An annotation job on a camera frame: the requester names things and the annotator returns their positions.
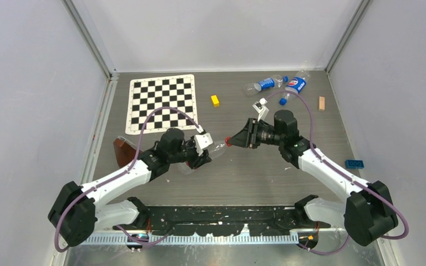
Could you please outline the clear bottle red label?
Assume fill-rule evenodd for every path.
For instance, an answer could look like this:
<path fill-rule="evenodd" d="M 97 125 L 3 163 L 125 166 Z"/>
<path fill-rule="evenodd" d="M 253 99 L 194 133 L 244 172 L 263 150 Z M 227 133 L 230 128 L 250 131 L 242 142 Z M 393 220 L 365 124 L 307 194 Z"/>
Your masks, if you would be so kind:
<path fill-rule="evenodd" d="M 211 158 L 212 161 L 216 160 L 218 157 L 224 154 L 224 152 L 226 151 L 226 148 L 227 148 L 226 140 L 215 141 L 207 149 L 209 153 L 209 158 Z M 190 168 L 187 162 L 185 162 L 185 163 L 178 164 L 178 170 L 184 175 L 189 175 L 195 172 L 196 168 Z"/>

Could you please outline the red bottle cap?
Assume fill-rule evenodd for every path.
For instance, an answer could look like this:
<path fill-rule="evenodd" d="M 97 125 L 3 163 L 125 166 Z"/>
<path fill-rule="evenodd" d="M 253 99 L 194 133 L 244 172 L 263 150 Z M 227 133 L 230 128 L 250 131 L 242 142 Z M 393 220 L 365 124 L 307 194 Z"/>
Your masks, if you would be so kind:
<path fill-rule="evenodd" d="M 227 137 L 227 138 L 225 139 L 225 144 L 226 144 L 228 147 L 232 146 L 232 145 L 230 144 L 230 139 L 231 139 L 231 137 Z"/>

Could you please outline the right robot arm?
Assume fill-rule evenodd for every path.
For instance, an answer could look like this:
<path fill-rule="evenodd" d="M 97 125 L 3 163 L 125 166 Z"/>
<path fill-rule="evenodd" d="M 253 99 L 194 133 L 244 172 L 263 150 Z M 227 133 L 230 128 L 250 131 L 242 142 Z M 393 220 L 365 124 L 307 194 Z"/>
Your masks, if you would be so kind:
<path fill-rule="evenodd" d="M 226 143 L 249 149 L 261 144 L 277 146 L 286 162 L 315 177 L 342 200 L 328 202 L 312 196 L 301 201 L 294 213 L 295 222 L 301 227 L 325 222 L 345 229 L 356 243 L 367 246 L 399 225 L 388 187 L 381 181 L 369 183 L 352 175 L 326 157 L 300 135 L 298 122 L 289 110 L 275 112 L 273 124 L 249 118 Z"/>

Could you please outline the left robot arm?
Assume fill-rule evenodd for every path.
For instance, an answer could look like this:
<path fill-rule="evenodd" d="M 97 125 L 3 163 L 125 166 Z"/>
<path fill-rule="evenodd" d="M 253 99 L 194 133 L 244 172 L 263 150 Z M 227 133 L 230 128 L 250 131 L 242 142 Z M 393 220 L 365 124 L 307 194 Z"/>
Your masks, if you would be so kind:
<path fill-rule="evenodd" d="M 148 211 L 139 199 L 130 198 L 115 204 L 111 201 L 167 173 L 172 164 L 183 163 L 196 169 L 211 162 L 213 147 L 211 135 L 204 130 L 186 140 L 183 131 L 171 128 L 153 147 L 137 151 L 132 162 L 115 172 L 83 185 L 74 181 L 66 183 L 48 214 L 48 220 L 55 227 L 57 251 L 80 245 L 100 229 L 122 224 L 144 228 Z"/>

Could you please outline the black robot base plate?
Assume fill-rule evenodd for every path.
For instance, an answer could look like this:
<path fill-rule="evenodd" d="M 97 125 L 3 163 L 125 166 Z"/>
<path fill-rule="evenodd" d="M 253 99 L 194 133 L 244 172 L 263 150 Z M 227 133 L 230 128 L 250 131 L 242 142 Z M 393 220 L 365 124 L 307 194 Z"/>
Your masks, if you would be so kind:
<path fill-rule="evenodd" d="M 294 206 L 149 206 L 142 224 L 125 230 L 149 231 L 156 236 L 237 236 L 248 229 L 253 237 L 285 236 L 293 229 L 330 228 L 310 220 Z"/>

